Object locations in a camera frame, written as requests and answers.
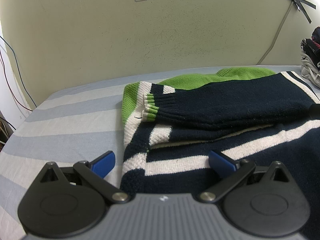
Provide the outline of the green navy white knit sweater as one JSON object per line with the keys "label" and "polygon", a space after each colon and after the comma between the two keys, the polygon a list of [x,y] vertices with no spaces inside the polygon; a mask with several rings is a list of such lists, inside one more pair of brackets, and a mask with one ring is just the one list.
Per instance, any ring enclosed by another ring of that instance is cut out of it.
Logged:
{"label": "green navy white knit sweater", "polygon": [[318,96],[294,72],[244,68],[140,81],[123,93],[124,159],[120,187],[137,193],[198,194],[220,181],[210,151],[258,165],[281,161],[304,192],[303,229],[319,239]]}

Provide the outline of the pile of dark patterned clothes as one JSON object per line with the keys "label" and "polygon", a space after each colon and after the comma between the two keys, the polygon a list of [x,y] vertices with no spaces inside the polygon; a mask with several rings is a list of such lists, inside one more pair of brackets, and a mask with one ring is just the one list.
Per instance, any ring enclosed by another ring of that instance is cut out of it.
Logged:
{"label": "pile of dark patterned clothes", "polygon": [[311,62],[317,69],[319,69],[319,60],[320,60],[319,35],[320,35],[320,27],[317,27],[312,32],[311,38],[304,38],[300,43],[300,47],[302,51],[304,51],[304,53],[308,55],[308,57],[310,57]]}

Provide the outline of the blue white striped bed sheet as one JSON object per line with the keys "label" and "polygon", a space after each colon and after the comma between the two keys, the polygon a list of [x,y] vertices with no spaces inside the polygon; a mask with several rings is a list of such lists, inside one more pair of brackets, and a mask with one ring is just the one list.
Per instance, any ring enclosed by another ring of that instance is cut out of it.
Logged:
{"label": "blue white striped bed sheet", "polygon": [[300,72],[297,66],[187,69],[104,80],[52,94],[17,128],[1,151],[1,239],[24,236],[17,217],[18,204],[48,161],[68,166],[112,150],[116,168],[107,180],[120,184],[124,153],[121,106],[126,85],[146,81],[188,88],[285,71]]}

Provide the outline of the white garment under pile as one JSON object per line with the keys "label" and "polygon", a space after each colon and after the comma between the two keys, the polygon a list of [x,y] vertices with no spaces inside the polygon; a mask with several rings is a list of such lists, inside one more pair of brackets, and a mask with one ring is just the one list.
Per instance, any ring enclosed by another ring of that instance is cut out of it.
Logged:
{"label": "white garment under pile", "polygon": [[310,56],[308,56],[304,51],[301,51],[301,75],[305,79],[311,81],[316,87],[319,88],[319,63],[314,65]]}

